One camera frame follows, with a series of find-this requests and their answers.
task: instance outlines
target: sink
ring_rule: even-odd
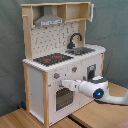
[[[73,55],[83,55],[83,54],[88,54],[90,52],[94,52],[94,49],[91,48],[87,48],[87,47],[77,47],[77,48],[73,48],[73,49],[68,49],[65,51],[65,53],[68,54],[73,54]]]

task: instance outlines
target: faucet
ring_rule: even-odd
[[[75,44],[73,44],[72,39],[75,35],[79,35],[80,36],[80,41],[82,41],[82,35],[80,33],[74,33],[71,38],[70,38],[70,43],[67,45],[68,49],[72,49],[73,47],[75,47]]]

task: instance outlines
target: oven window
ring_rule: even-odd
[[[73,92],[67,88],[56,92],[56,111],[73,103]]]

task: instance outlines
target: oven door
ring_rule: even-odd
[[[50,126],[79,109],[80,94],[53,84],[49,87]]]

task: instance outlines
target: cabinet door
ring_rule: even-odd
[[[94,8],[94,4],[88,4],[88,20],[90,21],[90,22],[92,22],[92,20],[93,20],[93,8]]]

